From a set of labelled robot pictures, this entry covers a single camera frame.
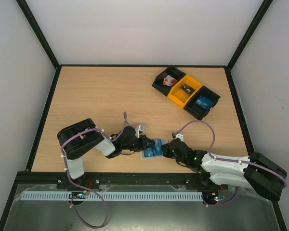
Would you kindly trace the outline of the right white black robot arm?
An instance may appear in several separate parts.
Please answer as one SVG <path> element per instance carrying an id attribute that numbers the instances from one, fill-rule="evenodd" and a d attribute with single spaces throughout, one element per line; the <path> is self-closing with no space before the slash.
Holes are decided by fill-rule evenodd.
<path id="1" fill-rule="evenodd" d="M 286 184 L 287 172 L 261 153 L 230 157 L 193 150 L 179 138 L 161 147 L 163 156 L 174 159 L 193 172 L 201 174 L 201 185 L 232 185 L 254 190 L 261 197 L 278 202 Z"/>

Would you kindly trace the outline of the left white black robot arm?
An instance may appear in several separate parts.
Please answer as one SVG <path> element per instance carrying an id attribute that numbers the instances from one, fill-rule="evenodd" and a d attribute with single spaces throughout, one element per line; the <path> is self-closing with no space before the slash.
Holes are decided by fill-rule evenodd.
<path id="1" fill-rule="evenodd" d="M 156 142 L 144 135 L 143 130 L 143 125 L 134 128 L 124 119 L 121 131 L 108 136 L 90 118 L 60 130 L 57 138 L 67 175 L 73 180 L 84 175 L 82 157 L 92 149 L 111 159 L 122 155 L 124 151 L 135 153 L 153 148 Z"/>

